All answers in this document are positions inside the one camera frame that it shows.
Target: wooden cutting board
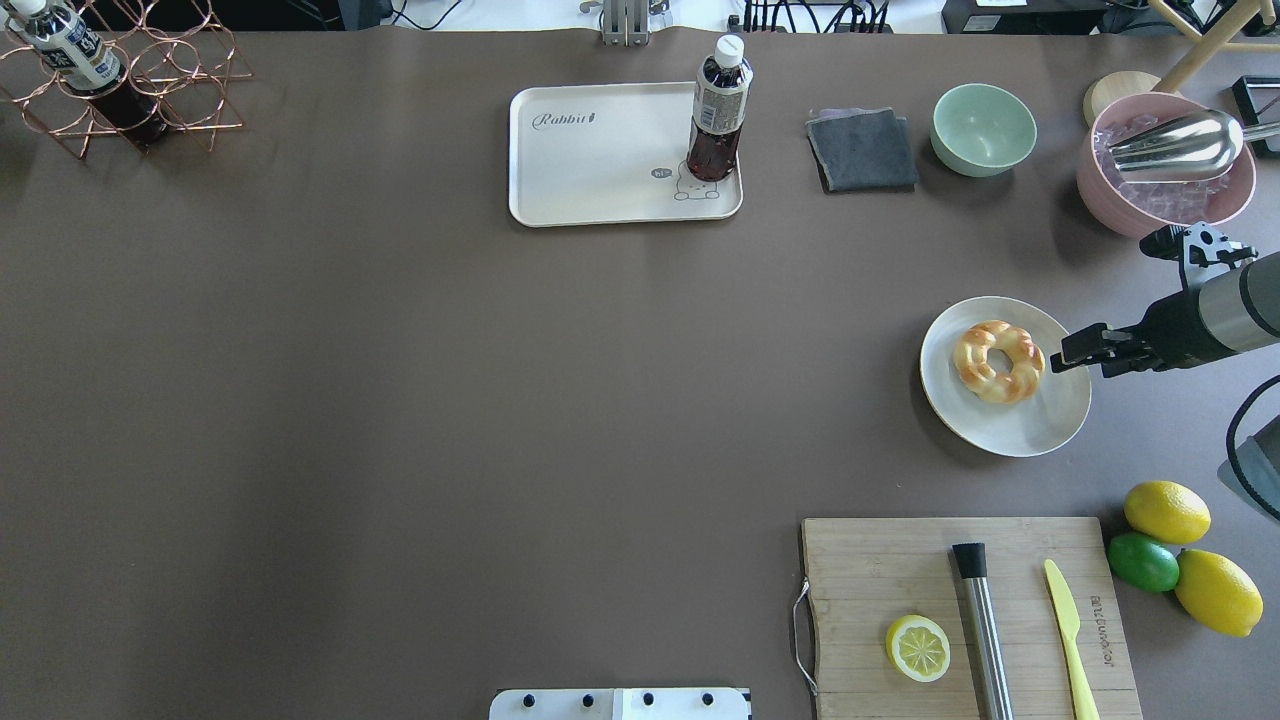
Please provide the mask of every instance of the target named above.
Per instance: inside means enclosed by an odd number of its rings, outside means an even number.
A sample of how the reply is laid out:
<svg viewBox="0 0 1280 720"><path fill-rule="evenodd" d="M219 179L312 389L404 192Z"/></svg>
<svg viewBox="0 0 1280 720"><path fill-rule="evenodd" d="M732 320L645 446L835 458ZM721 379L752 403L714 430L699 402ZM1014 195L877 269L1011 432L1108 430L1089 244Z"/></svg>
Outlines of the wooden cutting board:
<svg viewBox="0 0 1280 720"><path fill-rule="evenodd" d="M1097 518L808 519L803 524L815 637L818 720L979 719L951 546L987 544L987 571L1014 716L1074 720L1066 660L1044 579L1057 562L1080 615L1076 644L1106 720L1140 720L1115 585ZM890 624L933 619L951 669L933 683L899 673Z"/></svg>

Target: yellow knife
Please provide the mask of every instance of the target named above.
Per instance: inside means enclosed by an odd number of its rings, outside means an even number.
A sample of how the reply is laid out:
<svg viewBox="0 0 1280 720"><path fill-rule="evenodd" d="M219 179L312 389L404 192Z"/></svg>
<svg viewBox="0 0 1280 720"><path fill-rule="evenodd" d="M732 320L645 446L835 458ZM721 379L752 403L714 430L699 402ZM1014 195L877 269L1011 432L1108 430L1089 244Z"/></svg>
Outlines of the yellow knife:
<svg viewBox="0 0 1280 720"><path fill-rule="evenodd" d="M1071 703L1075 705L1075 720L1100 720L1098 707L1093 703L1093 691L1084 676L1084 664L1080 651L1075 647L1075 635L1080 632L1080 615L1075 611L1075 598L1066 578L1052 560L1044 561L1044 575L1048 578L1048 594L1053 600L1053 612L1057 615L1057 629L1062 633L1062 651L1066 652L1066 671L1071 676Z"/></svg>

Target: white plate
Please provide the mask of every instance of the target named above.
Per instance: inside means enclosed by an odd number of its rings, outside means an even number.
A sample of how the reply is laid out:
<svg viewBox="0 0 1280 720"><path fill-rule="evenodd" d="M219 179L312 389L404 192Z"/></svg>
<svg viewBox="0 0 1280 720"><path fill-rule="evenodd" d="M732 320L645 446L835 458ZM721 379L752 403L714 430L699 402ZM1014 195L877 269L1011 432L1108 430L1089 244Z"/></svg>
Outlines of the white plate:
<svg viewBox="0 0 1280 720"><path fill-rule="evenodd" d="M742 205L741 165L689 173L694 83L530 87L511 100L507 206L530 227L713 220Z"/></svg>
<svg viewBox="0 0 1280 720"><path fill-rule="evenodd" d="M1032 457L1057 450L1084 425L1093 397L1088 368L1046 369L1039 389L1014 405L986 402L964 387L951 352L965 331L1005 320L1032 334L1046 357L1062 350L1066 329L1043 310L1010 297L970 297L947 307L924 333L920 379L938 418L955 433L996 455Z"/></svg>

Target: donut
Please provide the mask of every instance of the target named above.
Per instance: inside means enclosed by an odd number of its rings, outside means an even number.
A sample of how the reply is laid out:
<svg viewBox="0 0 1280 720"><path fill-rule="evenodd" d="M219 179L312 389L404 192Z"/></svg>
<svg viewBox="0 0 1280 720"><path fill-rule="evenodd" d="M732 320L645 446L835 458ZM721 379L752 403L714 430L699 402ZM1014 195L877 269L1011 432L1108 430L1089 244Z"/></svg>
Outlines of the donut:
<svg viewBox="0 0 1280 720"><path fill-rule="evenodd" d="M1009 356L1014 366L1007 373L997 373L987 361L992 350ZM1044 372L1044 354L1030 333L1004 320L987 320L965 331L951 360L964 387L987 402L1006 405L1036 395Z"/></svg>

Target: folded napkin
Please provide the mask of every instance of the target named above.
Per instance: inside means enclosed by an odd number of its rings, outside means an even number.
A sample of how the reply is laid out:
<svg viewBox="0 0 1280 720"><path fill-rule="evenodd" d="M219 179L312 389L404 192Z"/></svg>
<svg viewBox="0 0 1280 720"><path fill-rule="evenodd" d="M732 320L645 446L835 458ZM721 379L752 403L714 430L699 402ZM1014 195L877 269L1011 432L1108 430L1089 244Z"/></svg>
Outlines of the folded napkin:
<svg viewBox="0 0 1280 720"><path fill-rule="evenodd" d="M819 110L805 129L827 192L906 188L920 181L906 118L895 117L892 108Z"/></svg>

